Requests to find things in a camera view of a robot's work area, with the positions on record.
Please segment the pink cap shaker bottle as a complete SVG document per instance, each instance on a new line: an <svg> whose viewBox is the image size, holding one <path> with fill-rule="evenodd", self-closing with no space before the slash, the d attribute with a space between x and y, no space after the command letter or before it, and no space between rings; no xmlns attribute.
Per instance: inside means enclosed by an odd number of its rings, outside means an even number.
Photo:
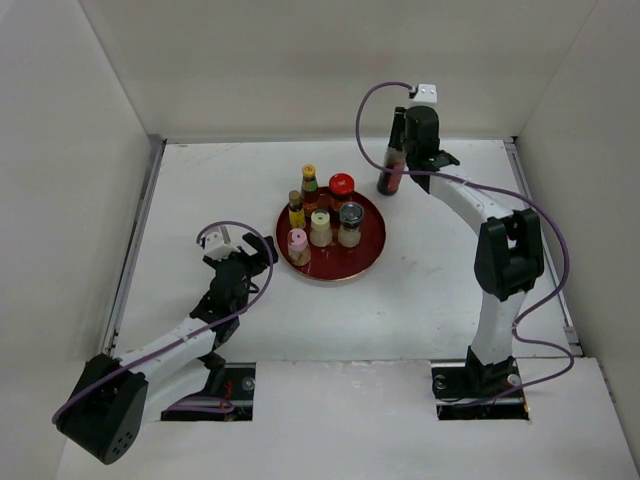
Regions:
<svg viewBox="0 0 640 480"><path fill-rule="evenodd" d="M311 260L311 249L306 232L301 228L293 228L287 235L288 258L292 265L302 267Z"/></svg>

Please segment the yellow label oil bottle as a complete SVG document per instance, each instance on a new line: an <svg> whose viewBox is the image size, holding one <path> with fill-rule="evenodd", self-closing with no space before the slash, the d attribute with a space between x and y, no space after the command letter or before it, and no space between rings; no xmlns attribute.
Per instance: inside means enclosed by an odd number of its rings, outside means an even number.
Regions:
<svg viewBox="0 0 640 480"><path fill-rule="evenodd" d="M300 192L291 190L288 195L288 218L292 229L305 229L306 217Z"/></svg>

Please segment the dark soy sauce bottle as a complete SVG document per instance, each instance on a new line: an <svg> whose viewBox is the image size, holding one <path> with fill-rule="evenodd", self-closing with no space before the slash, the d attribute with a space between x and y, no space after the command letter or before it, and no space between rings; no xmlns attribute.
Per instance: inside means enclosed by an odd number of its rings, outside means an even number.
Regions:
<svg viewBox="0 0 640 480"><path fill-rule="evenodd" d="M406 168L404 152L389 145L386 149L383 163L384 171L379 175L377 190L385 196L395 195L399 189L402 172Z"/></svg>

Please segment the cream cap shaker bottle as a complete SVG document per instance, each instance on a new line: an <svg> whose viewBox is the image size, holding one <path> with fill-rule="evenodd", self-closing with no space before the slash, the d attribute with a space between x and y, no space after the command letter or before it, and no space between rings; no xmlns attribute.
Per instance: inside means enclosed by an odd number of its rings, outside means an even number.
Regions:
<svg viewBox="0 0 640 480"><path fill-rule="evenodd" d="M318 248L328 247L333 239L329 213L326 210L317 209L311 214L310 221L311 244Z"/></svg>

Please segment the yellow cap red sauce bottle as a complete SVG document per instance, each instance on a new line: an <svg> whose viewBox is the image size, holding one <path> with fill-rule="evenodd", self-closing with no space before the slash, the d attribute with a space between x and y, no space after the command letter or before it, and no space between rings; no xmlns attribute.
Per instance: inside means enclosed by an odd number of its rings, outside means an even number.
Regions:
<svg viewBox="0 0 640 480"><path fill-rule="evenodd" d="M316 167L313 164L306 164L302 167L301 201L306 217L318 209L320 191L316 177Z"/></svg>

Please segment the red cap sauce jar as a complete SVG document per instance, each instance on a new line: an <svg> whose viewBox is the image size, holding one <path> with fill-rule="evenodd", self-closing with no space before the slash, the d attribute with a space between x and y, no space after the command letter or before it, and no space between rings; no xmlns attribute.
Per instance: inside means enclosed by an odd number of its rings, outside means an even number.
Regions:
<svg viewBox="0 0 640 480"><path fill-rule="evenodd" d="M328 188L330 210L338 213L343 204L351 200L355 190L355 181L347 173L336 173L329 179Z"/></svg>

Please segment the clear cap pepper grinder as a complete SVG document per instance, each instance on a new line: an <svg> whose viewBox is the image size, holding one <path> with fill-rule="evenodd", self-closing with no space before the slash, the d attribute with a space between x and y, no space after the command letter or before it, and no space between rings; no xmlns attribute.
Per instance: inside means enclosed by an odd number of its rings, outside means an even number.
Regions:
<svg viewBox="0 0 640 480"><path fill-rule="evenodd" d="M357 202L345 203L339 211L338 242L345 248L355 248L361 240L364 208Z"/></svg>

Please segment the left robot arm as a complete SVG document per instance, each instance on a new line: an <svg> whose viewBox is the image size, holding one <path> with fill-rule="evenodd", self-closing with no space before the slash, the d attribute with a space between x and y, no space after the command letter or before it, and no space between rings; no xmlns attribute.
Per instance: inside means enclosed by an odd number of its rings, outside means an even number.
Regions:
<svg viewBox="0 0 640 480"><path fill-rule="evenodd" d="M214 271L196 307L169 333L119 357L101 353L84 366L71 396L53 415L56 429L104 465L119 460L141 427L163 413L189 411L184 399L210 399L224 387L224 360L217 349L264 294L255 277L274 273L274 240L247 228L246 252L231 245L226 223L201 232L204 262Z"/></svg>

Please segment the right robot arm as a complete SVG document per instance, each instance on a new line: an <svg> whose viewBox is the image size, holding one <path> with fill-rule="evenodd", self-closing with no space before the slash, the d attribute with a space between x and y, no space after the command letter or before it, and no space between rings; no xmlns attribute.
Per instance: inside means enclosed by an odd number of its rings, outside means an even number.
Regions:
<svg viewBox="0 0 640 480"><path fill-rule="evenodd" d="M390 145L402 150L410 177L477 235L473 269L482 290L480 318L456 374L471 393L487 395L511 374L512 325L544 272L539 216L532 209L509 209L472 185L459 160L440 148L439 118L431 107L396 108Z"/></svg>

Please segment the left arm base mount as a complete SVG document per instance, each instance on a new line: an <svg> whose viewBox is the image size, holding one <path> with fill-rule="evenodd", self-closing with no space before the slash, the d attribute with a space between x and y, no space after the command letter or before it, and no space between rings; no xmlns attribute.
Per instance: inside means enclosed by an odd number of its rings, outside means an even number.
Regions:
<svg viewBox="0 0 640 480"><path fill-rule="evenodd" d="M179 401L181 408L165 410L165 422L248 422L253 420L255 363L228 363L217 353L200 358L208 369L204 387Z"/></svg>

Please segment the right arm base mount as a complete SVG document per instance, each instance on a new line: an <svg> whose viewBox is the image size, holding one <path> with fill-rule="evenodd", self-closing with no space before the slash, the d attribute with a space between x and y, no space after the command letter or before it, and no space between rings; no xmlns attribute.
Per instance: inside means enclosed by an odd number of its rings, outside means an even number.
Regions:
<svg viewBox="0 0 640 480"><path fill-rule="evenodd" d="M463 363L433 363L432 392L441 421L529 420L521 391L517 362L512 356L497 364L482 365L467 350Z"/></svg>

